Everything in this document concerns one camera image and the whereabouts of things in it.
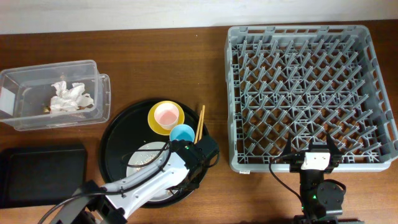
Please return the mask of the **grey round plate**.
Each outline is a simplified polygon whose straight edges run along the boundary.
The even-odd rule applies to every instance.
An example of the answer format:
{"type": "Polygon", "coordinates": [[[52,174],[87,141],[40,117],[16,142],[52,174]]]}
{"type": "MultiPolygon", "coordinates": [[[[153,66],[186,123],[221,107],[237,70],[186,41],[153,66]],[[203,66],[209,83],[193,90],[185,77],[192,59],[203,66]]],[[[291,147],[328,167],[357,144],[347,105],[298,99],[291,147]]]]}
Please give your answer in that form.
{"type": "MultiPolygon", "coordinates": [[[[134,152],[129,161],[129,165],[143,165],[158,155],[158,151],[150,151],[150,149],[162,149],[164,142],[150,142],[143,146],[141,146],[136,152],[134,152]]],[[[149,202],[165,202],[167,199],[171,198],[175,194],[178,193],[178,190],[163,190],[161,192],[156,193],[149,202]]]]}

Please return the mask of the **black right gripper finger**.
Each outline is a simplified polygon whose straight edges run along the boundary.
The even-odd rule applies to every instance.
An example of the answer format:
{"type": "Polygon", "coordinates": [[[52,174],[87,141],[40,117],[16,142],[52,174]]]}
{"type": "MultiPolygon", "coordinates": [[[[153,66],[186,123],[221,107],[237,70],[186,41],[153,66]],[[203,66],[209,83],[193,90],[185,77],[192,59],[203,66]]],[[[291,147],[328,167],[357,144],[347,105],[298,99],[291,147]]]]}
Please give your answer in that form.
{"type": "Polygon", "coordinates": [[[328,146],[328,150],[331,155],[340,155],[341,154],[341,151],[337,148],[337,146],[334,143],[334,140],[332,139],[332,137],[330,136],[329,133],[326,135],[326,144],[328,146]]]}
{"type": "Polygon", "coordinates": [[[289,134],[287,143],[284,147],[284,155],[288,155],[292,152],[292,135],[289,134]]]}

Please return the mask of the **white napkin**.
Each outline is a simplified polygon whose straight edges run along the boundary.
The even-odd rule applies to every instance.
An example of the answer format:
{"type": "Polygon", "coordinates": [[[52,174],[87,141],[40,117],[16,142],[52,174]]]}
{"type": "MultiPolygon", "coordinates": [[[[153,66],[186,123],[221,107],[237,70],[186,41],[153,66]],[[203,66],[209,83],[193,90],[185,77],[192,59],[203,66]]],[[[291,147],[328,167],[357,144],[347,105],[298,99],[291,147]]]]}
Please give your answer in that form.
{"type": "Polygon", "coordinates": [[[94,105],[94,99],[85,93],[84,83],[72,83],[72,88],[67,88],[66,81],[52,84],[55,96],[50,99],[50,112],[63,113],[85,109],[94,105]]]}

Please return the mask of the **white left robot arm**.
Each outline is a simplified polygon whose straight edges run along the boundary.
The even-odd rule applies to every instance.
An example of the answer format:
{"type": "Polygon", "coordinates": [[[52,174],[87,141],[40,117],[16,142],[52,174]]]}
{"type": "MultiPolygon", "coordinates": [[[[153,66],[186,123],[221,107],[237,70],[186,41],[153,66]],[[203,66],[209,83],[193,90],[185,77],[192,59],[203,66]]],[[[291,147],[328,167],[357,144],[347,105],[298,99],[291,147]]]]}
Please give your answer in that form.
{"type": "Polygon", "coordinates": [[[57,212],[52,223],[126,223],[159,192],[189,194],[199,188],[196,178],[207,171],[219,150],[207,139],[196,144],[174,140],[166,142],[157,153],[139,171],[121,180],[101,187],[93,181],[85,183],[73,196],[51,208],[39,222],[57,212]],[[93,211],[99,213],[100,220],[92,215],[93,211]]]}

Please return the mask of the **light blue cup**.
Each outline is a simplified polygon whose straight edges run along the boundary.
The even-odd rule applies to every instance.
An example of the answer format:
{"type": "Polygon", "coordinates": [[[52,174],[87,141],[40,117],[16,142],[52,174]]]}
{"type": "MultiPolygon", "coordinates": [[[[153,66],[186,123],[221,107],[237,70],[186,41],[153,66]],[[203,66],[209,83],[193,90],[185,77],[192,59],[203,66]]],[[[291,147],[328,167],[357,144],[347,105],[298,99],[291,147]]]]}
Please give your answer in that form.
{"type": "Polygon", "coordinates": [[[169,135],[169,139],[171,141],[174,140],[184,140],[184,141],[191,141],[195,140],[195,132],[194,130],[187,124],[179,124],[174,127],[169,135]]]}

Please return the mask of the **food scraps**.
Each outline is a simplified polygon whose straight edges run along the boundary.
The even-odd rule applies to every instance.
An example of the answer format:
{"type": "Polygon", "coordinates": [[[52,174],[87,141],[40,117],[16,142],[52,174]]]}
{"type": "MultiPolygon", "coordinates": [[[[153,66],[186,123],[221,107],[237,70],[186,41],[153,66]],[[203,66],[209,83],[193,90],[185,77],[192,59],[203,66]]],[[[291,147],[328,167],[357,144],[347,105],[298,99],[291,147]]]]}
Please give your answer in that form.
{"type": "Polygon", "coordinates": [[[139,154],[135,158],[135,165],[144,165],[153,160],[157,154],[139,154]]]}

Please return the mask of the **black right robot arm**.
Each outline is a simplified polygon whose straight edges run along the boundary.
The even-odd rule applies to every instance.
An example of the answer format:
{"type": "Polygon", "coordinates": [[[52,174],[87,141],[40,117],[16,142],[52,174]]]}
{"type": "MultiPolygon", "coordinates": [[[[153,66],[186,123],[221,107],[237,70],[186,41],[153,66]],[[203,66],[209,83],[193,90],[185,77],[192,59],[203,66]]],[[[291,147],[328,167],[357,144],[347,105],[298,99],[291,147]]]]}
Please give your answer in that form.
{"type": "Polygon", "coordinates": [[[299,198],[303,212],[294,216],[294,223],[338,223],[346,186],[324,175],[337,168],[342,157],[343,153],[329,134],[325,143],[310,141],[308,148],[299,152],[292,152],[292,138],[288,139],[282,159],[289,163],[290,172],[300,176],[299,198]]]}

